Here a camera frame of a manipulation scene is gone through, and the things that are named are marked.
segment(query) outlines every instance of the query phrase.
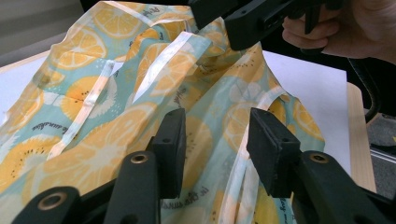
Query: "fruit print fabric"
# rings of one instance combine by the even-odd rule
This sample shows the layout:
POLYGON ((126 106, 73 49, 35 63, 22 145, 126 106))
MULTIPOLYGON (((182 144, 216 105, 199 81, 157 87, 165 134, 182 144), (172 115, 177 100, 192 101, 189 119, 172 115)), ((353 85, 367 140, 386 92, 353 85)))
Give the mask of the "fruit print fabric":
POLYGON ((184 107, 182 192, 163 200, 163 223, 293 223, 284 220, 292 217, 288 200, 248 182, 255 172, 248 158, 233 170, 252 106, 274 113, 302 149, 323 149, 318 127, 279 86, 260 44, 232 51, 222 20, 197 30, 188 7, 100 2, 51 48, 11 108, 16 116, 0 128, 2 218, 10 222, 45 189, 69 185, 84 194, 117 177, 122 158, 144 150, 163 116, 184 107))

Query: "fabric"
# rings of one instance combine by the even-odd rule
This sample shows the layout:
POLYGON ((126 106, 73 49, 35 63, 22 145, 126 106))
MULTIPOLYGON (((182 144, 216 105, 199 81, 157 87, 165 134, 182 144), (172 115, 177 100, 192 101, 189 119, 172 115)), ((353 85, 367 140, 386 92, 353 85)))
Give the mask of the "fabric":
POLYGON ((285 92, 260 44, 230 49, 217 19, 198 30, 188 7, 99 2, 51 47, 0 129, 0 216, 10 222, 56 186, 83 195, 117 177, 163 116, 187 111, 180 198, 163 223, 293 223, 289 200, 268 197, 246 151, 251 107, 274 113, 322 150, 316 123, 285 92))

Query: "human hand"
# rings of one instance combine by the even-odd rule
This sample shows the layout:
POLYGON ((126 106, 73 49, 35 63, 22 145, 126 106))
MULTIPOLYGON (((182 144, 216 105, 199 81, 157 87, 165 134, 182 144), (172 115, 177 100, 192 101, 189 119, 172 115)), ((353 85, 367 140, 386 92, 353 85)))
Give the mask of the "human hand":
POLYGON ((341 10, 324 6, 318 25, 306 35, 304 17, 286 18, 283 38, 302 49, 319 49, 326 54, 373 57, 396 64, 396 1, 350 0, 341 10))

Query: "gray wall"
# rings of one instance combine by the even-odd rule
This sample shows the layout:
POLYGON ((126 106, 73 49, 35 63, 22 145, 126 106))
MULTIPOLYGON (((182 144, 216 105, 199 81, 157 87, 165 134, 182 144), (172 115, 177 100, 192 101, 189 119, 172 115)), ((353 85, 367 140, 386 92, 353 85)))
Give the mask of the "gray wall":
POLYGON ((82 14, 79 0, 0 0, 0 66, 50 49, 82 14))

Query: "black cable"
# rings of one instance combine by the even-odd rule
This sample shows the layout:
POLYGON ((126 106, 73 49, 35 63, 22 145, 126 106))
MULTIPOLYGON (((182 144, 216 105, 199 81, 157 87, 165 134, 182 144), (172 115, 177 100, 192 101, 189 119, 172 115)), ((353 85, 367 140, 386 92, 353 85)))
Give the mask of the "black cable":
POLYGON ((369 122, 380 110, 382 101, 379 94, 379 88, 375 84, 373 77, 370 72, 367 70, 367 67, 364 65, 362 60, 349 59, 348 61, 355 71, 356 75, 358 75, 359 79, 363 83, 363 86, 369 92, 371 98, 371 106, 369 111, 365 114, 366 123, 369 122))

